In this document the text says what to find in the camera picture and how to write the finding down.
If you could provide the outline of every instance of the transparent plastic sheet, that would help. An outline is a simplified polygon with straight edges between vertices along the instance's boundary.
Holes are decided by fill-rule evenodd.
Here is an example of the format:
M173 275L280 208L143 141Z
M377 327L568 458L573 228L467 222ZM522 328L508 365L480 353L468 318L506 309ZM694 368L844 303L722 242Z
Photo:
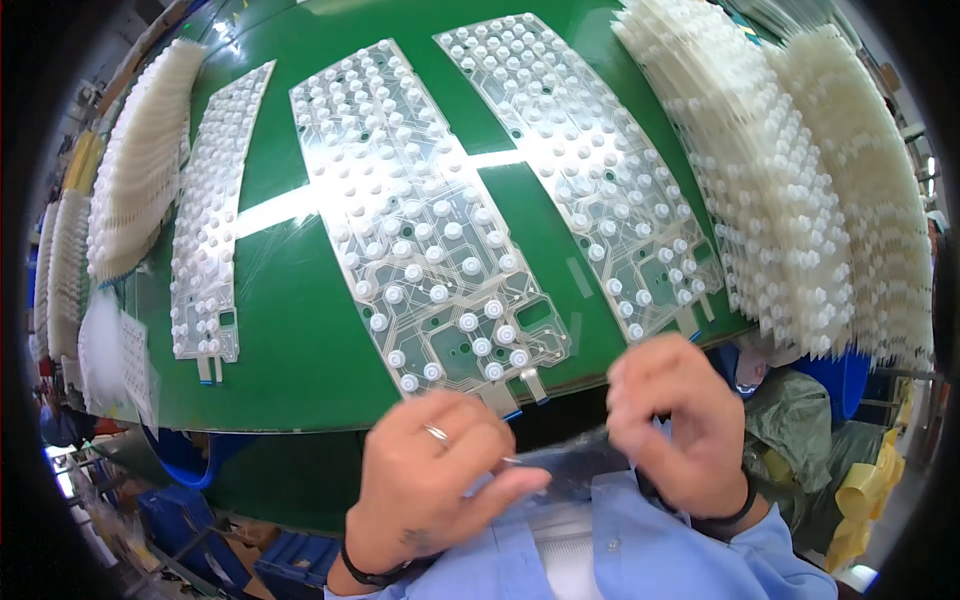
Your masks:
M720 264L652 142L587 63L529 12L434 39L524 153L627 342L674 319L693 335L695 301L712 320Z
M77 349L86 412L137 420L156 435L160 376L147 327L120 309L112 287L91 290Z
M396 43L339 60L290 102L316 211L401 394L501 397L517 376L541 389L536 367L567 356L564 324Z
M610 445L604 426L559 444L518 454L516 464L544 468L553 476L544 492L523 501L525 509L590 502L593 477L631 468L627 458Z
M174 356L197 359L202 383L213 382L211 357L220 382L221 359L233 363L240 353L233 295L234 230L253 126L275 64L266 62L210 96L190 162L182 172L183 196L170 261L170 333Z

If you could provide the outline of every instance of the finger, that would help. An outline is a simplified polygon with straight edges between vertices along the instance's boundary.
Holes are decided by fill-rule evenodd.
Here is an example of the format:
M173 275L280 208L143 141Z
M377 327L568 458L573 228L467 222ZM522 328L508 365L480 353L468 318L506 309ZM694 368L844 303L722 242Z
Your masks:
M709 420L716 412L718 395L725 387L715 386L707 373L684 367L658 375L642 383L621 383L612 387L609 396L608 426L618 420L649 420L654 415L685 411L699 420Z
M684 504L703 480L697 465L649 422L612 430L610 441L636 463L674 506Z
M480 477L490 472L512 449L504 442L499 430L487 422L474 424L438 460L450 484L463 492Z
M460 515L455 520L455 539L465 540L501 515L507 507L528 493L538 492L550 483L550 473L542 468L508 468L461 501Z
M419 433L423 426L469 398L466 394L436 390L423 396L399 402L380 420L375 428L389 429L403 434Z
M479 422L489 423L495 427L504 443L510 449L515 447L514 432L510 430L510 426L476 396L467 396L464 401L433 419L430 424L442 430L449 439L448 445L453 445Z
M620 358L613 361L607 370L607 379L615 383L627 372L638 375L662 372L676 364L684 353L690 352L691 346L692 344L679 333L658 335L628 349Z

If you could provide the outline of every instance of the cardboard box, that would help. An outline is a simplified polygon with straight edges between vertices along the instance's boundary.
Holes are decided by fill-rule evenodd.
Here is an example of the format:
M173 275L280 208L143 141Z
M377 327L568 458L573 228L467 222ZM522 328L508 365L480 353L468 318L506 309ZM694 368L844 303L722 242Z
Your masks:
M279 535L280 530L276 527L274 527L274 529L276 530L276 534ZM263 582L260 581L260 578L257 577L256 571L253 570L253 564L260 559L262 550L253 544L246 543L233 534L225 535L224 540L227 541L230 550L233 550L233 554L237 555L237 558L240 559L240 562L251 574L250 582L243 588L244 592L261 600L275 600L274 596L266 586L263 585Z

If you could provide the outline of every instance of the yellow tape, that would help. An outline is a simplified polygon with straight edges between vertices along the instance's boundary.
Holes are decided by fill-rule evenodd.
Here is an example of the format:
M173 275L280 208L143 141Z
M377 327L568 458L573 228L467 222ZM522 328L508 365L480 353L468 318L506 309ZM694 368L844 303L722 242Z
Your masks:
M883 435L875 465L854 463L834 496L844 519L833 532L827 572L867 551L871 521L883 514L890 491L903 476L905 462L894 448L897 429Z
M63 176L63 189L77 189L77 180L84 168L86 153L90 150L90 144L96 137L93 132L84 132L77 140L77 146L73 150L73 157L70 158L70 164L66 168L66 175Z

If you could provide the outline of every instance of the blue plastic bin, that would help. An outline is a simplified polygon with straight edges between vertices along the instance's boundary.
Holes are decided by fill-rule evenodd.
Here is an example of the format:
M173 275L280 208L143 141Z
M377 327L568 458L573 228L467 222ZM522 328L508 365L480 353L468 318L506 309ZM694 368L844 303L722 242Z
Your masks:
M790 367L810 375L827 388L833 421L843 422L850 420L860 405L867 385L870 356L848 350L840 358L811 359L805 356Z
M209 434L208 458L179 431L160 427L157 437L143 427L147 443L160 459L170 476L191 490L203 490L217 478L220 467L228 458L251 444L260 436L252 434Z
M193 490L170 487L160 492L144 492L136 498L136 502L140 514L150 526L156 547L169 556L180 552L198 532L213 525L213 513L204 497ZM226 589L238 597L242 597L239 594L251 579L250 572L214 532L207 534L203 541L187 552L180 563L211 585Z
M253 569L276 600L322 599L326 573L339 553L339 540L285 531Z

